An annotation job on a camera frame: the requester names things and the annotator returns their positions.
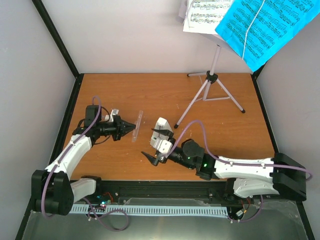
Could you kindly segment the clear plastic metronome cover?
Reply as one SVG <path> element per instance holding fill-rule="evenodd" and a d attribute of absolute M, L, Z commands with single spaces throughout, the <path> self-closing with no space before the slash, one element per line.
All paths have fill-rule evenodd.
<path fill-rule="evenodd" d="M 139 129 L 140 129 L 140 125 L 141 125 L 141 121 L 142 121 L 142 118 L 143 118 L 143 113 L 144 112 L 142 110 L 139 111 L 137 120 L 134 123 L 135 124 L 135 129 L 132 132 L 132 139 L 131 139 L 132 143 L 135 143 L 137 141 L 138 134 L 139 134 Z"/>

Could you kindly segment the white metronome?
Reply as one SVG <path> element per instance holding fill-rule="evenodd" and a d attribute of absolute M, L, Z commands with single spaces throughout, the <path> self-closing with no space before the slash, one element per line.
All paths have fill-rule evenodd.
<path fill-rule="evenodd" d="M 169 122 L 165 118 L 162 118 L 162 117 L 158 118 L 158 120 L 155 124 L 155 127 L 153 129 L 162 129 L 162 130 L 165 129 L 165 130 L 170 130 L 171 132 L 173 132 L 172 128 L 170 127 Z M 169 139 L 170 139 L 170 137 L 164 136 L 162 134 L 158 134 L 157 132 L 153 131 L 151 139 L 150 139 L 150 145 L 156 149 L 160 140 L 168 140 L 169 141 Z"/>

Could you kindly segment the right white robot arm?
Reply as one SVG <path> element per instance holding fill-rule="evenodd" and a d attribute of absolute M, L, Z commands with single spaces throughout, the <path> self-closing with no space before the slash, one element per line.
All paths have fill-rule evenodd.
<path fill-rule="evenodd" d="M 174 146 L 173 136 L 168 129 L 153 130 L 150 144 L 156 153 L 143 153 L 152 165 L 171 160 L 195 170 L 203 180 L 226 179 L 225 196 L 245 199 L 269 195 L 301 202 L 307 199 L 306 169 L 286 154 L 256 160 L 211 156 L 191 138 Z"/>

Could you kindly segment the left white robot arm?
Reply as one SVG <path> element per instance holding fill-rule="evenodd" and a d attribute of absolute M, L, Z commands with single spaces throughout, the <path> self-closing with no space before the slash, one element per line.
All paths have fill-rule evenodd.
<path fill-rule="evenodd" d="M 84 197 L 92 201 L 103 198 L 102 179 L 83 176 L 75 182 L 70 178 L 83 156 L 96 144 L 100 137 L 111 137 L 119 141 L 132 132 L 136 125 L 123 120 L 114 109 L 107 119 L 102 117 L 103 107 L 88 105 L 84 119 L 79 121 L 71 139 L 58 157 L 44 170 L 36 170 L 31 176 L 31 209 L 45 217 L 66 216 L 73 204 Z"/>

